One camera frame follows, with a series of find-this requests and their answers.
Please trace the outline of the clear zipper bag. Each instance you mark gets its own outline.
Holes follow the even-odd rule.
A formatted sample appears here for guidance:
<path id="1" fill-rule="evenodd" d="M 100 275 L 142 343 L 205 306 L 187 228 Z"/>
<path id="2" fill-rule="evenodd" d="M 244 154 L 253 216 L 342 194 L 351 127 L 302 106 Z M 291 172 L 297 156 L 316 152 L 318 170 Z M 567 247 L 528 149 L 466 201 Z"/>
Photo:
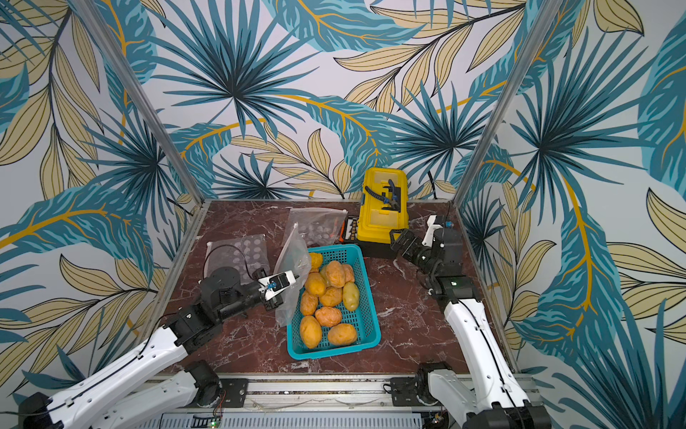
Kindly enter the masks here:
<path id="1" fill-rule="evenodd" d="M 276 322 L 280 328 L 289 325 L 296 313 L 300 291 L 312 267 L 307 242 L 299 227 L 299 223 L 293 223 L 289 229 L 289 235 L 274 268 L 275 273 L 291 272 L 295 278 L 295 282 L 280 294 L 283 303 L 275 312 Z"/>

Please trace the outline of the greenish potato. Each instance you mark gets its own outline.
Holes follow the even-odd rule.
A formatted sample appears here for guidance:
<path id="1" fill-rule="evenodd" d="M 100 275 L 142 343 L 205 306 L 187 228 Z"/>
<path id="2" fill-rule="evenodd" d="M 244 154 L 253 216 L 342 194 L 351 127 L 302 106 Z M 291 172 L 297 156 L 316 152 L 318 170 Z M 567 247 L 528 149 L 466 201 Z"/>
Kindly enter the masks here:
<path id="1" fill-rule="evenodd" d="M 343 287 L 342 302 L 344 307 L 349 312 L 355 312 L 358 309 L 360 300 L 360 291 L 354 282 L 347 282 Z"/>

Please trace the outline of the yellow potato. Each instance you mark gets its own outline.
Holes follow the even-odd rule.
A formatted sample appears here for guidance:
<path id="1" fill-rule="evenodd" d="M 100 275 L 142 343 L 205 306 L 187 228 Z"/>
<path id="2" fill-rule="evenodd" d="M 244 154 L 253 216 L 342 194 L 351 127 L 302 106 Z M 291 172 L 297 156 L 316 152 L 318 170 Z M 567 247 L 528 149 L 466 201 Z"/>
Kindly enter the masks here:
<path id="1" fill-rule="evenodd" d="M 318 272 L 310 273 L 305 281 L 305 290 L 316 297 L 323 296 L 327 287 L 326 279 Z"/>
<path id="2" fill-rule="evenodd" d="M 323 255 L 320 253 L 310 253 L 310 272 L 318 272 L 323 265 Z"/>

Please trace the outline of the yellow potato top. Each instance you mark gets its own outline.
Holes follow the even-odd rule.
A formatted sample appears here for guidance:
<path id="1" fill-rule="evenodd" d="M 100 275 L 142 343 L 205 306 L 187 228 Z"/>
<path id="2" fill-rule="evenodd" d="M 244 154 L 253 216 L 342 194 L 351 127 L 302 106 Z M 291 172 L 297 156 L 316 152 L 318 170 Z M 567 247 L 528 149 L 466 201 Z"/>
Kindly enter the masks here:
<path id="1" fill-rule="evenodd" d="M 310 272 L 318 272 L 323 265 L 323 255 L 320 253 L 310 253 Z"/>

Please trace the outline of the teal plastic basket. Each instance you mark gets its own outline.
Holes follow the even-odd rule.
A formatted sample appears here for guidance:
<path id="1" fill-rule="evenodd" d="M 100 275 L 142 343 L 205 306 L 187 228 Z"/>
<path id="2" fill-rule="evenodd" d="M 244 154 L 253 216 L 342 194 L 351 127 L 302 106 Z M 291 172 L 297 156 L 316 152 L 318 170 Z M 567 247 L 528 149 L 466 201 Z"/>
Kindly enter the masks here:
<path id="1" fill-rule="evenodd" d="M 298 309 L 291 323 L 288 325 L 288 352 L 296 360 L 332 358 L 340 355 L 357 353 L 376 347 L 382 333 L 373 301 L 373 293 L 366 271 L 366 264 L 359 246 L 353 244 L 332 245 L 309 248 L 310 253 L 323 256 L 323 264 L 338 261 L 352 266 L 355 282 L 360 292 L 360 303 L 355 311 L 344 309 L 344 304 L 338 305 L 342 311 L 342 323 L 352 325 L 357 332 L 357 339 L 350 345 L 333 345 L 328 340 L 329 327 L 323 327 L 323 339 L 316 348 L 309 349 L 303 343 L 299 326 L 304 317 Z"/>

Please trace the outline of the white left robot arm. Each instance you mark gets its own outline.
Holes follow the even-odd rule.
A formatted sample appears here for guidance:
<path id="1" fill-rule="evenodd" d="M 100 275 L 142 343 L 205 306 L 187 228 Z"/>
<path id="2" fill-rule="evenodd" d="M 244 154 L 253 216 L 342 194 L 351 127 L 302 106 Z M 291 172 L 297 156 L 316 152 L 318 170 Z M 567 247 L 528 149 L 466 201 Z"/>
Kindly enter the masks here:
<path id="1" fill-rule="evenodd" d="M 91 377 L 48 398 L 36 393 L 19 407 L 21 428 L 85 428 L 105 409 L 214 339 L 223 323 L 260 304 L 275 309 L 280 295 L 295 284 L 291 271 L 242 284 L 237 269 L 217 269 L 200 282 L 200 295 L 170 316 L 168 323 Z"/>

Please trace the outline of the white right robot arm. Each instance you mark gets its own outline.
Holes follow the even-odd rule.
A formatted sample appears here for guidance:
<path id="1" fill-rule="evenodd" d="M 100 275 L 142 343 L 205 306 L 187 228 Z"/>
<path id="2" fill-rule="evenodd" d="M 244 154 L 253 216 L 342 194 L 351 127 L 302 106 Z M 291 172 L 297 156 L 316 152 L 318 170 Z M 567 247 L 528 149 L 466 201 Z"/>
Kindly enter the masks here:
<path id="1" fill-rule="evenodd" d="M 543 405 L 531 402 L 511 371 L 489 324 L 478 287 L 463 273 L 459 232 L 438 228 L 420 240 L 393 230 L 391 250 L 413 264 L 457 337 L 471 385 L 446 364 L 424 364 L 416 375 L 418 400 L 439 403 L 460 428 L 550 428 Z"/>

